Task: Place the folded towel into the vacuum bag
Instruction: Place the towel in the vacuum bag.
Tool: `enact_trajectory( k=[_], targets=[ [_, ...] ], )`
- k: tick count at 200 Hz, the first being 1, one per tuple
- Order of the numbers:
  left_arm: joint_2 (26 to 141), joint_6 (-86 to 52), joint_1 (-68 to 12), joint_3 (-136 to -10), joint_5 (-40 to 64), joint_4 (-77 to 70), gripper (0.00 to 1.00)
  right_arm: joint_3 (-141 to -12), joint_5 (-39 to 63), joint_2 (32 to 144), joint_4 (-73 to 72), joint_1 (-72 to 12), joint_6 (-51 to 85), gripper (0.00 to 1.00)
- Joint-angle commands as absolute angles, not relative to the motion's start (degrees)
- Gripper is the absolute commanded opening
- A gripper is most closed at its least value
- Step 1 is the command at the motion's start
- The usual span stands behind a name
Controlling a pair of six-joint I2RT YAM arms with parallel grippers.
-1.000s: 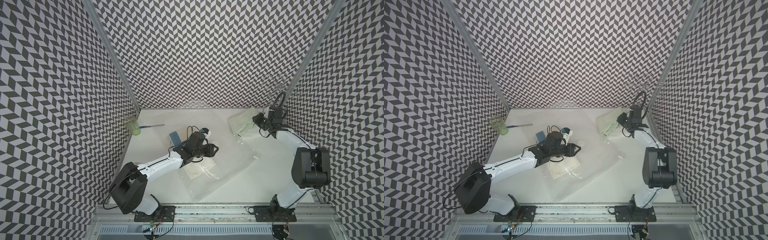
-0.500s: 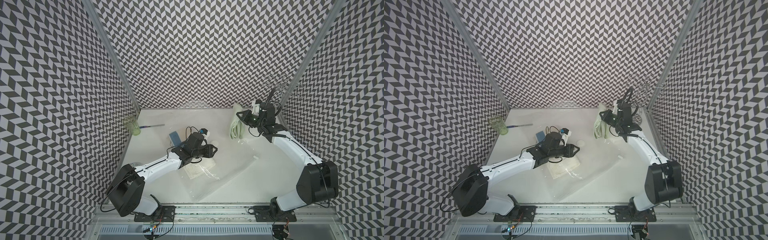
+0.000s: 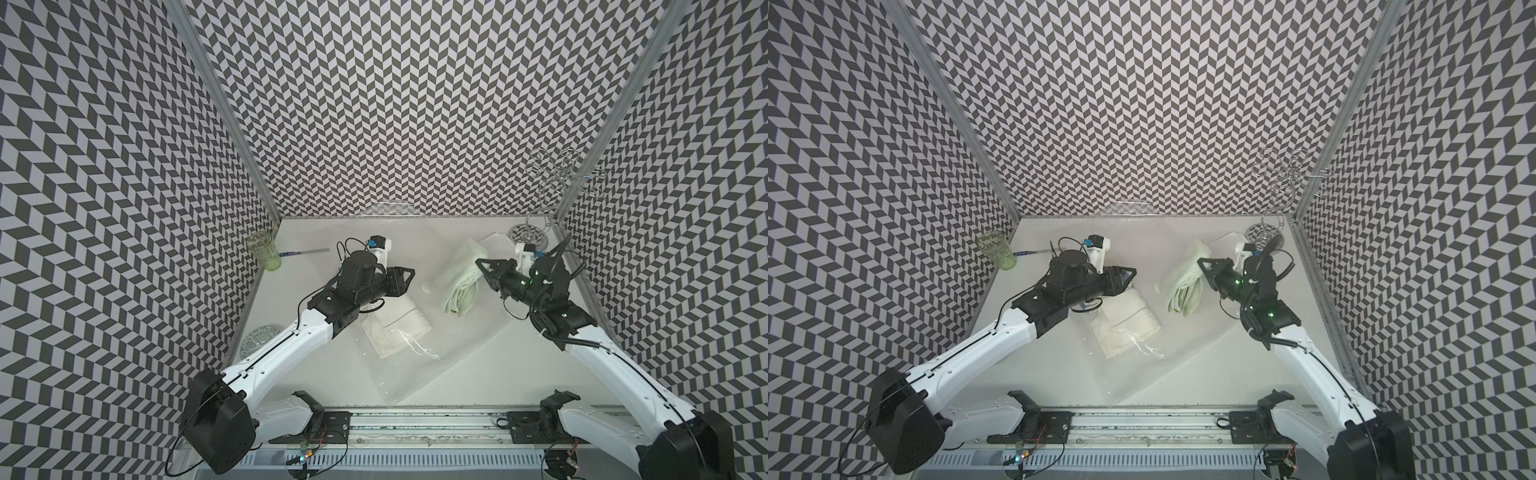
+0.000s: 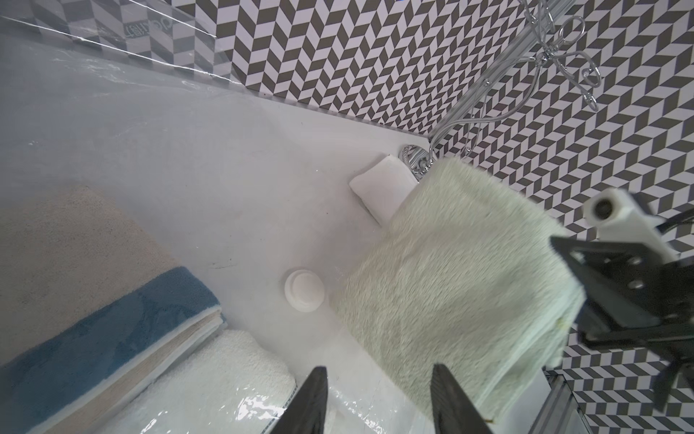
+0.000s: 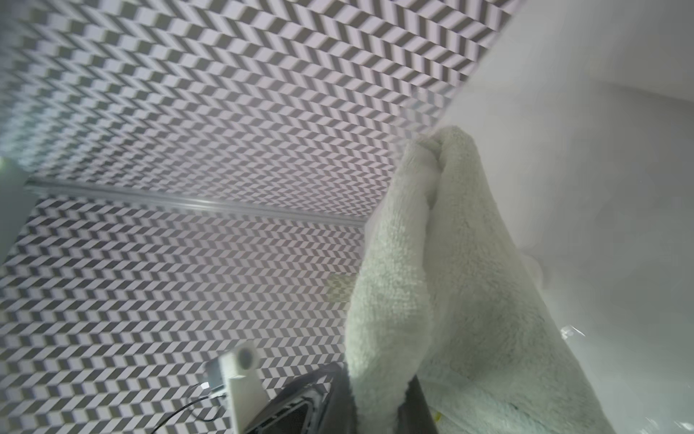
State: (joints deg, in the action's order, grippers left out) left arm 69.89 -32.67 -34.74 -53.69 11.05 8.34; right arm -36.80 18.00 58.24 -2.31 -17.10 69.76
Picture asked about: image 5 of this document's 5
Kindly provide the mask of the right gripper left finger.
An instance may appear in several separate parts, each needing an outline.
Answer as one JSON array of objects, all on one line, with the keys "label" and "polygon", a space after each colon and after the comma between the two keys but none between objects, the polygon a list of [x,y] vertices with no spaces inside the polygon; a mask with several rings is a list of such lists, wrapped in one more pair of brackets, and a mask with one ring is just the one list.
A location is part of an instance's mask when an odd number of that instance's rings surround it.
[{"label": "right gripper left finger", "polygon": [[356,434],[357,418],[349,375],[345,368],[331,378],[320,434]]}]

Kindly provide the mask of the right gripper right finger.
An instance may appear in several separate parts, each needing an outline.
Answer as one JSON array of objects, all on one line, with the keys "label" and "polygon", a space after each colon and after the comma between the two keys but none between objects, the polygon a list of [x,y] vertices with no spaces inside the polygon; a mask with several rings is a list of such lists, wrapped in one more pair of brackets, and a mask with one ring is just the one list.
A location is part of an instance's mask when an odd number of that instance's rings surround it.
[{"label": "right gripper right finger", "polygon": [[405,402],[398,410],[398,434],[438,434],[417,376],[408,384]]}]

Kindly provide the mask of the pale green towel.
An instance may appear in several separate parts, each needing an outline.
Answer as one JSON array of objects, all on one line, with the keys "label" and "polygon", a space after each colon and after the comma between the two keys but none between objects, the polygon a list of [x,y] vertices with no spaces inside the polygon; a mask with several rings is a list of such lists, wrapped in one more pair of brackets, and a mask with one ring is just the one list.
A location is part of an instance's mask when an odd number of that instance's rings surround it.
[{"label": "pale green towel", "polygon": [[412,380],[442,433],[612,431],[460,128],[411,144],[392,178],[345,359],[361,433],[396,430]]}]

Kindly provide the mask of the clear plastic vacuum bag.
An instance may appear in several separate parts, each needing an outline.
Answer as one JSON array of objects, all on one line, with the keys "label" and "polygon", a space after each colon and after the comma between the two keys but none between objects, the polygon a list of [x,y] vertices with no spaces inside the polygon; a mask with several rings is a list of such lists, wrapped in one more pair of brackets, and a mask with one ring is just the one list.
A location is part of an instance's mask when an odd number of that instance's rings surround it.
[{"label": "clear plastic vacuum bag", "polygon": [[469,83],[440,122],[475,139],[614,429],[692,432],[692,106],[600,84]]}]

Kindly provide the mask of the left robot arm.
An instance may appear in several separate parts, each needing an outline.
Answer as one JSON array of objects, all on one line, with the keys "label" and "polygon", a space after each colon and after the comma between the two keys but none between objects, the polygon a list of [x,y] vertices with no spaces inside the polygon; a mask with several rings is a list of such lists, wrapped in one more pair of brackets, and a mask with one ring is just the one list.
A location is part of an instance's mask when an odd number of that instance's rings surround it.
[{"label": "left robot arm", "polygon": [[333,383],[343,374],[329,363],[298,376],[271,398],[260,379],[261,357],[245,342],[205,364],[211,398],[222,398],[236,433],[318,433],[334,397]]}]

